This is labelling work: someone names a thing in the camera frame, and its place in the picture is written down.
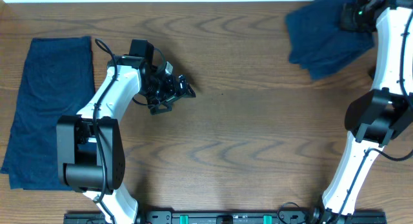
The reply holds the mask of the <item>dark blue shorts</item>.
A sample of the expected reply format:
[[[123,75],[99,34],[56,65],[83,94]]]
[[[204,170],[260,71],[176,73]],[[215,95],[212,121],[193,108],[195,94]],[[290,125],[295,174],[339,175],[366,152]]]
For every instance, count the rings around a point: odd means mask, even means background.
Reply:
[[[292,46],[289,62],[320,80],[345,68],[374,46],[371,33],[340,28],[343,5],[356,0],[314,0],[285,18]]]

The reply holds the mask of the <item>dark navy garment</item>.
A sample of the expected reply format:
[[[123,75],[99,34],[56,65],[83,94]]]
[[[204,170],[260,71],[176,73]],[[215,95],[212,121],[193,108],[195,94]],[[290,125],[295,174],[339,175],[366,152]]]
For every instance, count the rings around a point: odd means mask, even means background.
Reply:
[[[11,189],[69,189],[58,178],[57,121],[76,114],[94,94],[89,36],[32,40],[1,167]]]

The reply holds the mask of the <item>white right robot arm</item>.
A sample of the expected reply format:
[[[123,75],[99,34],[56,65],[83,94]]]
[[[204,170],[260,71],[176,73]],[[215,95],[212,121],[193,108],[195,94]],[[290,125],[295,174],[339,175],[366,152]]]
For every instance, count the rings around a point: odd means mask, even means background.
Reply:
[[[378,33],[369,92],[346,112],[347,144],[331,184],[308,223],[384,223],[380,212],[355,210],[375,159],[412,123],[412,0],[356,0],[345,4],[341,28]]]

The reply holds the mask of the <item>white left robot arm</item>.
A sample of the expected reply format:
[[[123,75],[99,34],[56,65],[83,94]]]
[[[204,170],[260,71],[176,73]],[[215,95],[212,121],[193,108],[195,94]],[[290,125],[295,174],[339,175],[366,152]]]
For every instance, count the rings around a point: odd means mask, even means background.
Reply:
[[[93,98],[75,115],[57,122],[57,167],[62,184],[82,193],[98,213],[65,214],[64,223],[145,223],[125,184],[125,152],[119,124],[135,96],[146,99],[152,115],[172,110],[183,97],[196,93],[184,75],[175,76],[166,59],[153,64],[156,48],[134,39],[128,54],[115,55],[101,39],[96,45],[109,54],[107,75]]]

